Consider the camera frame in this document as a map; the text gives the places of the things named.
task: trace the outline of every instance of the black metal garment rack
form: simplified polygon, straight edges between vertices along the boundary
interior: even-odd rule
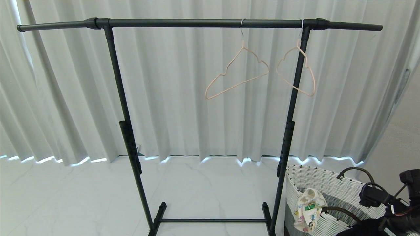
[[[149,205],[146,200],[146,194],[142,184],[140,175],[142,167],[140,165],[139,156],[137,153],[136,142],[134,140],[134,133],[131,126],[129,109],[127,106],[126,95],[124,93],[123,81],[121,78],[120,67],[118,65],[117,52],[115,50],[113,27],[229,27],[239,28],[242,19],[108,19],[108,18],[89,18],[84,21],[71,22],[57,22],[45,24],[32,25],[18,25],[17,29],[20,32],[46,30],[46,29],[69,29],[69,28],[90,28],[90,29],[104,29],[105,37],[108,42],[108,49],[111,57],[111,63],[114,70],[115,81],[117,83],[118,94],[121,101],[121,107],[124,114],[124,120],[120,121],[120,128],[123,134],[124,142],[130,159],[131,168],[133,170],[134,178],[136,180],[137,188],[140,193],[144,213],[146,215],[147,223],[149,224],[149,236],[156,236],[159,225],[162,222],[211,222],[211,223],[265,223],[269,236],[275,236],[275,226],[280,206],[280,197],[282,193],[284,177],[286,174],[287,161],[293,136],[294,121],[293,113],[296,105],[297,90],[293,89],[290,99],[289,112],[287,115],[286,128],[284,131],[283,146],[281,148],[280,161],[277,166],[277,193],[274,201],[273,216],[271,217],[266,202],[262,205],[264,219],[166,219],[163,214],[166,210],[166,203],[162,202],[154,220],[150,214]],[[381,31],[381,25],[373,24],[359,24],[346,22],[332,22],[325,19],[305,19],[303,20],[243,20],[243,28],[301,28],[303,27],[300,48],[303,52],[306,51],[308,44],[309,33],[311,30],[324,29],[351,29],[351,30],[365,30],[365,31]],[[300,83],[300,76],[304,63],[304,56],[300,53],[297,59],[296,73],[294,76],[293,85],[298,88]]]

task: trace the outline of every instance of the curtain fold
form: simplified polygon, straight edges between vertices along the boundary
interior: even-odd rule
[[[12,1],[1,7],[0,152],[77,163],[125,155],[123,119],[102,30],[21,34]],[[400,55],[415,1],[18,1],[22,24],[98,18],[303,19],[382,24],[382,32],[311,31],[308,64],[315,96],[298,95],[291,154],[364,160],[397,95],[409,55]],[[300,29],[243,29],[246,46],[270,66],[267,76],[206,100],[208,83],[241,47],[240,29],[114,28],[118,60],[139,151],[146,156],[279,156],[291,87],[275,72]],[[293,81],[297,51],[279,67]],[[265,72],[247,52],[209,95]],[[311,91],[304,70],[300,88]]]

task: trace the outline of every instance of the floor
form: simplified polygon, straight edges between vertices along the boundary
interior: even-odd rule
[[[162,201],[166,218],[263,218],[273,210],[278,158],[240,163],[234,157],[141,158],[152,217]],[[290,158],[290,164],[300,164]],[[341,171],[349,159],[307,159],[305,165]],[[283,234],[282,198],[277,236]],[[1,236],[145,236],[147,222],[129,160],[64,166],[0,159]],[[263,223],[163,223],[158,236],[263,236]]]

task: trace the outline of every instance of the horizontal bar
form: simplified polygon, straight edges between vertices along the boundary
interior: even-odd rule
[[[18,25],[20,32],[46,29],[111,27],[223,27],[239,28],[242,19],[99,19],[90,18],[84,21],[44,23],[33,25]],[[301,20],[243,20],[243,28],[301,28]],[[366,31],[381,31],[381,25],[360,24],[348,22],[332,22],[324,19],[305,19],[303,27],[314,30],[322,29],[354,29]]]
[[[265,223],[265,219],[161,219],[161,222],[186,223]]]

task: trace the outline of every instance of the basket handle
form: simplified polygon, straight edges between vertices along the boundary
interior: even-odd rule
[[[340,207],[323,207],[322,210],[321,210],[321,213],[323,213],[323,212],[327,213],[328,210],[335,210],[335,211],[343,212],[344,214],[353,218],[353,220],[355,220],[358,224],[362,222],[355,214],[349,212],[346,209],[340,208]]]
[[[367,175],[368,175],[368,177],[369,177],[369,179],[370,179],[370,181],[372,182],[372,183],[374,183],[375,181],[373,180],[373,177],[372,177],[372,175],[367,171],[367,170],[365,170],[365,169],[362,169],[362,168],[359,168],[359,167],[350,167],[350,168],[347,168],[347,169],[344,169],[342,172],[340,172],[340,174],[337,176],[337,179],[342,179],[342,178],[344,178],[344,173],[346,173],[347,171],[349,171],[349,170],[359,170],[359,171],[362,171],[362,172],[365,172]]]

